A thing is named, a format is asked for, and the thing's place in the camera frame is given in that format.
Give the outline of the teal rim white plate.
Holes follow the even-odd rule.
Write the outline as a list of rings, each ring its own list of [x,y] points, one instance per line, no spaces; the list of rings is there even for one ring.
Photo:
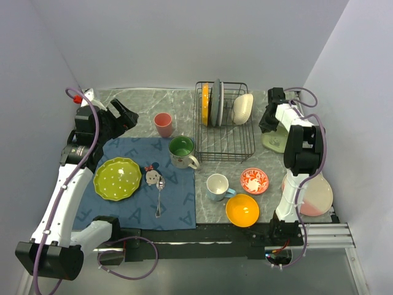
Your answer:
[[[219,97],[219,112],[217,116],[217,124],[220,127],[222,125],[222,118],[224,112],[224,83],[220,83],[220,97]]]

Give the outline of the blue floral plate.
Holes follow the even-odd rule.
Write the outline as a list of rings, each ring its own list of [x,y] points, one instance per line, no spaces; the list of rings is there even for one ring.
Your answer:
[[[212,100],[211,100],[211,112],[210,120],[213,127],[217,124],[217,118],[219,113],[219,101],[220,101],[220,79],[216,79],[212,86]]]

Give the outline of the orange polka dot plate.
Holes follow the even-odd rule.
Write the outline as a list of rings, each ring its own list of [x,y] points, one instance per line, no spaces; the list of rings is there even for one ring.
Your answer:
[[[202,94],[201,94],[201,121],[202,124],[207,127],[208,119],[209,119],[209,84],[204,83],[202,85]]]

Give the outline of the green square panda dish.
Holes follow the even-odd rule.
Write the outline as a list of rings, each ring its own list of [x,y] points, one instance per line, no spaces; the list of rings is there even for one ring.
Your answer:
[[[261,143],[265,148],[278,154],[283,154],[286,148],[288,131],[281,125],[276,131],[262,133]]]

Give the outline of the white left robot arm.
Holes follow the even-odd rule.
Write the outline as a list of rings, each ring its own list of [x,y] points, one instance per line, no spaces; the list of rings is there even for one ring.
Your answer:
[[[118,218],[97,216],[82,231],[72,227],[82,196],[103,156],[103,147],[136,126],[138,114],[119,100],[111,101],[119,112],[99,106],[81,106],[75,127],[61,152],[58,180],[44,217],[28,242],[19,242],[15,255],[34,278],[74,280],[85,257],[104,243],[117,246],[122,239]]]

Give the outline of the cream square cartoon dish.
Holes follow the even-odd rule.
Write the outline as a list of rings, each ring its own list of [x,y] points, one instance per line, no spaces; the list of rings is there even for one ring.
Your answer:
[[[233,103],[232,121],[235,125],[245,124],[251,116],[254,96],[247,93],[239,96]]]

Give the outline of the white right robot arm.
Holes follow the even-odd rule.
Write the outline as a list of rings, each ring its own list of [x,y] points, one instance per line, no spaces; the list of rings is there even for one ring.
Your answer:
[[[323,169],[327,153],[325,128],[317,114],[303,115],[297,103],[308,108],[317,106],[316,95],[306,88],[313,104],[288,100],[283,88],[268,90],[268,105],[259,122],[262,133],[275,132],[282,125],[288,132],[284,150],[287,178],[281,201],[274,212],[274,219],[286,223],[302,223],[300,208],[308,182]]]

